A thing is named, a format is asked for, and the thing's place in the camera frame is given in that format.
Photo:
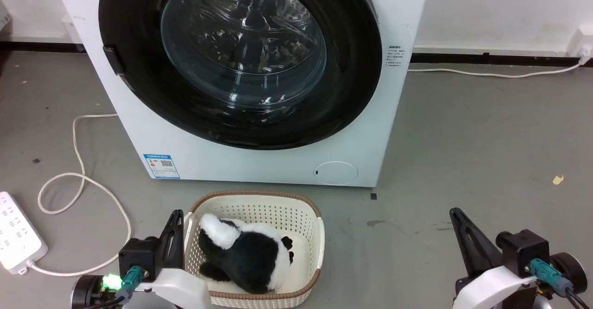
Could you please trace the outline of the cream plastic laundry basket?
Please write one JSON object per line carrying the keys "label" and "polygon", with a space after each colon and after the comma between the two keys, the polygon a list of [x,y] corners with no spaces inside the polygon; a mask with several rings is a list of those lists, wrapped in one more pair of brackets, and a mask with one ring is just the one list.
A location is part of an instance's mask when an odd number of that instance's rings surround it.
{"label": "cream plastic laundry basket", "polygon": [[220,218],[262,223],[293,241],[294,262],[287,280],[272,293],[249,294],[232,282],[206,278],[214,305],[233,309],[290,309],[301,305],[321,273],[325,229],[319,208],[301,195],[280,191],[218,191],[202,197],[185,216],[185,269],[201,277],[199,265],[206,260],[198,243],[199,220],[210,213]]}

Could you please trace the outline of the white wall plug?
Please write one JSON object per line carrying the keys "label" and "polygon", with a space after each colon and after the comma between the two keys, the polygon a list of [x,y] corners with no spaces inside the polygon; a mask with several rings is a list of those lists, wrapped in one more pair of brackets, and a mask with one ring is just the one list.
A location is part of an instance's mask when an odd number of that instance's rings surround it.
{"label": "white wall plug", "polygon": [[577,28],[566,47],[566,56],[577,57],[580,66],[593,57],[593,23]]}

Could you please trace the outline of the black and white panda plush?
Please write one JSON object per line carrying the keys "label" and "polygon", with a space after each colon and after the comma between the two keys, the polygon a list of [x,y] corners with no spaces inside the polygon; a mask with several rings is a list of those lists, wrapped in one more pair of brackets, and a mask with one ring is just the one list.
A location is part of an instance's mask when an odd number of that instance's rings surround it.
{"label": "black and white panda plush", "polygon": [[205,256],[199,266],[204,277],[233,282],[250,294],[277,291],[294,262],[293,240],[263,223],[204,214],[199,220],[198,244]]}

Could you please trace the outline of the small printed warning sticker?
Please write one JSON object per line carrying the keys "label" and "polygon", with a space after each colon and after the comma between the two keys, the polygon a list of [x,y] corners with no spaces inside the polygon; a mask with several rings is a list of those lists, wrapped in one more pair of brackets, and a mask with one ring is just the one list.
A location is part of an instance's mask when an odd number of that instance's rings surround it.
{"label": "small printed warning sticker", "polygon": [[384,54],[385,68],[400,68],[407,56],[406,49],[400,45],[389,45]]}

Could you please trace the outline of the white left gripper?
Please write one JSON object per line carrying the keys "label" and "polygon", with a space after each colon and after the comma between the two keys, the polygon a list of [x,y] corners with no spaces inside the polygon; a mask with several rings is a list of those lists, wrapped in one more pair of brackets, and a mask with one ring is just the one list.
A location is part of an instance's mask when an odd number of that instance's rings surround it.
{"label": "white left gripper", "polygon": [[133,309],[212,309],[206,281],[183,270],[184,212],[173,210],[160,235],[161,269],[153,282],[141,283],[133,293]]}

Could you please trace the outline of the white front-load washing machine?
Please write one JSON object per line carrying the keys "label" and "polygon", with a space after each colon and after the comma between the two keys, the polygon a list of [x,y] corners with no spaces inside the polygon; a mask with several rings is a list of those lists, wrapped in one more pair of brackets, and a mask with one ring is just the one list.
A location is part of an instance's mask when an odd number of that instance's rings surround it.
{"label": "white front-load washing machine", "polygon": [[[417,29],[426,0],[367,0],[379,26],[383,57],[372,98],[341,131],[314,144],[260,150],[217,144],[190,134],[148,108],[110,66],[98,26],[99,0],[62,0],[102,85],[152,177],[144,154],[170,155],[180,180],[323,185],[315,168],[330,161],[354,165],[358,178],[346,186],[375,187],[392,131]],[[385,68],[389,45],[407,56],[400,68]]]}

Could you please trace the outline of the round white filter cover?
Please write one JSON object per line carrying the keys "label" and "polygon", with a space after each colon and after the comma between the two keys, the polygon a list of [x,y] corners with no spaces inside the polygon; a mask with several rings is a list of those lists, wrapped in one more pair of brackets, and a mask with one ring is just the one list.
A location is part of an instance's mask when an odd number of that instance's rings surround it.
{"label": "round white filter cover", "polygon": [[315,179],[327,186],[345,186],[358,178],[358,169],[341,161],[330,161],[318,165],[314,172]]}

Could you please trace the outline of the blue energy label sticker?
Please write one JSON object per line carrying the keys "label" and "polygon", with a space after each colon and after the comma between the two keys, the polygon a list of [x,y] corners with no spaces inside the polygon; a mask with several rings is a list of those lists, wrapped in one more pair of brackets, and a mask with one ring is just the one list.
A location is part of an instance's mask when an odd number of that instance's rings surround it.
{"label": "blue energy label sticker", "polygon": [[146,165],[155,179],[180,179],[170,155],[144,154]]}

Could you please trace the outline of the white power strip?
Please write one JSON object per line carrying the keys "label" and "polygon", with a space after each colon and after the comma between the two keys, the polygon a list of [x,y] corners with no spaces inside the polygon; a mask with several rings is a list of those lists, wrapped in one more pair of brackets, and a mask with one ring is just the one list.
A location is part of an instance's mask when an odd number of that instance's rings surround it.
{"label": "white power strip", "polygon": [[24,275],[47,252],[47,244],[19,204],[9,193],[0,192],[0,264],[13,275]]}

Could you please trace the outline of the black round washer door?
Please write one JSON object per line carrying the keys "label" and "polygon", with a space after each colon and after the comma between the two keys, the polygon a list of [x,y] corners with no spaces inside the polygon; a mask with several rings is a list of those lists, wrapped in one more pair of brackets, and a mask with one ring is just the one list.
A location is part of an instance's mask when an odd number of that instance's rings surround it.
{"label": "black round washer door", "polygon": [[99,0],[98,26],[112,70],[148,108],[235,148],[328,138],[379,83],[367,0]]}

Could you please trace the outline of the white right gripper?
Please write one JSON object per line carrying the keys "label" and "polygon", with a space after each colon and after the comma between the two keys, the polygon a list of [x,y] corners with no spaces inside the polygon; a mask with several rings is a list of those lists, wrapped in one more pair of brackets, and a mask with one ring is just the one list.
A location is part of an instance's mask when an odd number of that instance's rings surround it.
{"label": "white right gripper", "polygon": [[453,309],[492,309],[522,286],[536,281],[533,275],[520,278],[500,266],[500,250],[461,208],[451,208],[449,216],[468,277],[477,277],[460,290]]}

